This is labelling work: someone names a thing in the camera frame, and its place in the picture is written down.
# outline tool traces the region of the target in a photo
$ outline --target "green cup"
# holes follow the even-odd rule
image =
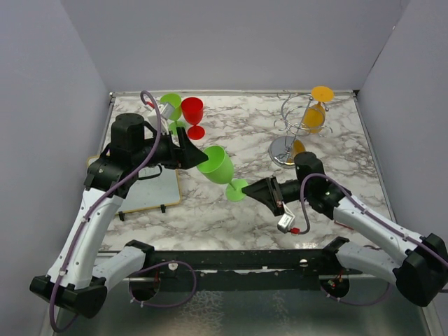
[[[173,132],[174,135],[177,135],[177,127],[185,128],[185,123],[182,121],[177,121],[182,116],[182,98],[177,93],[167,93],[160,98],[160,103],[170,103],[174,107],[174,112],[171,114],[169,119],[173,120],[169,125],[169,130]]]
[[[244,179],[233,179],[233,163],[225,149],[221,146],[211,146],[204,150],[209,157],[206,162],[197,166],[197,169],[216,184],[229,184],[225,189],[225,196],[228,200],[237,202],[245,198],[242,188],[248,183]]]

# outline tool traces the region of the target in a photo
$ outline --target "red cup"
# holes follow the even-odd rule
[[[192,140],[199,140],[205,135],[205,129],[198,126],[204,116],[204,104],[196,97],[189,97],[182,101],[182,114],[187,123],[193,125],[187,131],[187,135]]]

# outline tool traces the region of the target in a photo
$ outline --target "plastic goblet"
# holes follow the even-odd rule
[[[182,101],[183,117],[187,123],[193,125],[187,131],[187,135],[192,140],[199,140],[205,135],[205,129],[198,126],[204,116],[204,104],[196,97],[189,97]]]
[[[177,93],[167,93],[162,98],[160,98],[161,103],[170,103],[174,107],[174,112],[169,117],[170,120],[173,120],[171,124],[168,126],[168,130],[172,132],[174,135],[177,135],[177,127],[184,127],[185,123],[183,121],[178,121],[178,119],[182,116],[182,98]]]
[[[245,198],[242,188],[248,183],[244,179],[233,179],[233,163],[225,149],[221,146],[211,146],[204,150],[209,157],[206,162],[197,166],[197,169],[216,184],[228,184],[225,196],[229,201],[238,202]]]

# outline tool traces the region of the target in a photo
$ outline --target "red cup base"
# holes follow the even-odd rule
[[[192,140],[199,140],[205,135],[205,129],[201,126],[192,126],[188,129],[187,135]]]

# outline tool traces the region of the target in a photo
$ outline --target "marble table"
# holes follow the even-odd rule
[[[195,95],[204,102],[201,122],[206,135],[194,141],[199,148],[223,146],[235,167],[235,177],[249,183],[275,175],[279,182],[295,178],[294,169],[276,166],[267,149],[272,140],[284,133],[274,127],[286,94],[181,94]],[[303,105],[306,97],[297,97],[289,106]],[[327,175],[359,196],[375,211],[389,217],[389,211],[372,159],[368,142],[351,94],[338,94],[329,103],[326,124],[333,129],[327,137],[302,138],[308,151],[320,158]],[[138,97],[116,97],[111,119],[120,113],[144,114]],[[292,121],[299,116],[291,113]],[[151,244],[158,250],[216,249],[319,249],[337,236],[358,244],[369,241],[346,227],[335,224],[309,208],[311,232],[305,235],[283,234],[277,230],[279,217],[254,199],[229,202],[225,186],[215,185],[196,168],[179,171],[183,200],[166,213],[154,209],[129,213],[126,221],[116,217],[110,224],[102,251],[120,250],[132,239]],[[296,227],[305,228],[298,202],[288,204],[296,215]]]

